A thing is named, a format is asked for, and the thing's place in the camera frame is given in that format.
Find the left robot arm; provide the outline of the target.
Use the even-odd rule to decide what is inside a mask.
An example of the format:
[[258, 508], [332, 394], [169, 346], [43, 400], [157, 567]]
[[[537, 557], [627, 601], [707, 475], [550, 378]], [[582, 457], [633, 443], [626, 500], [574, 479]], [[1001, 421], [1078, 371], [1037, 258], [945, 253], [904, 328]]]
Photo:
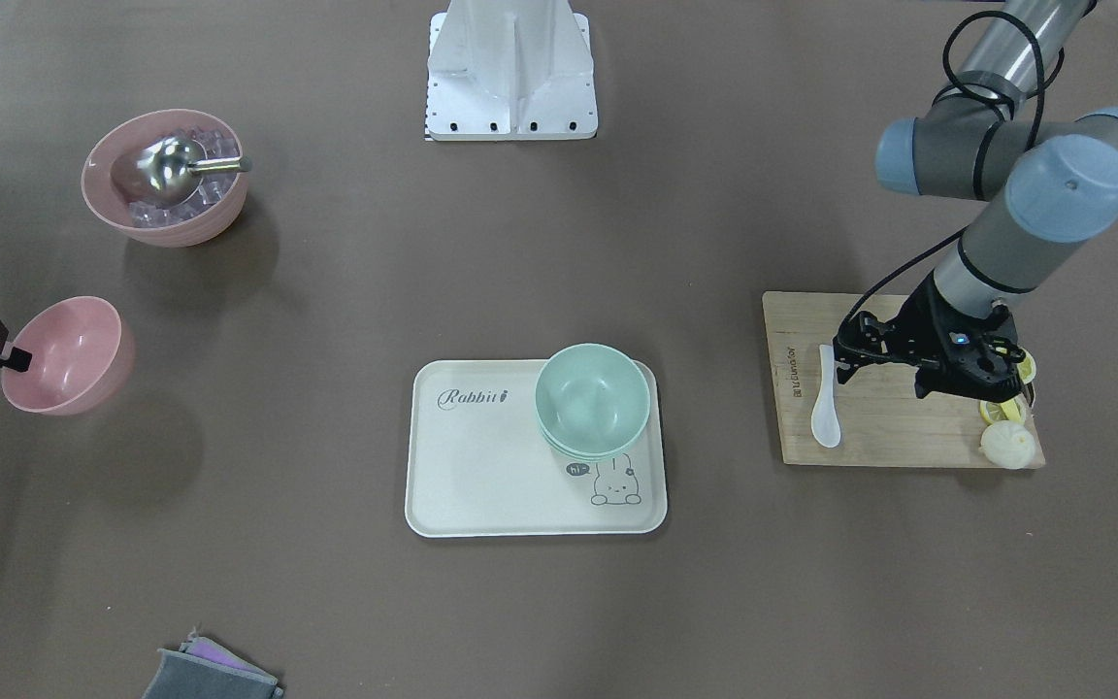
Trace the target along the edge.
[[946, 257], [896, 317], [853, 305], [833, 340], [834, 376], [871, 363], [915, 368], [915, 394], [1010, 402], [1024, 389], [1012, 309], [1118, 218], [1118, 108], [1042, 119], [1046, 72], [1090, 1], [1007, 1], [919, 119], [885, 129], [881, 185], [979, 200], [941, 243]]

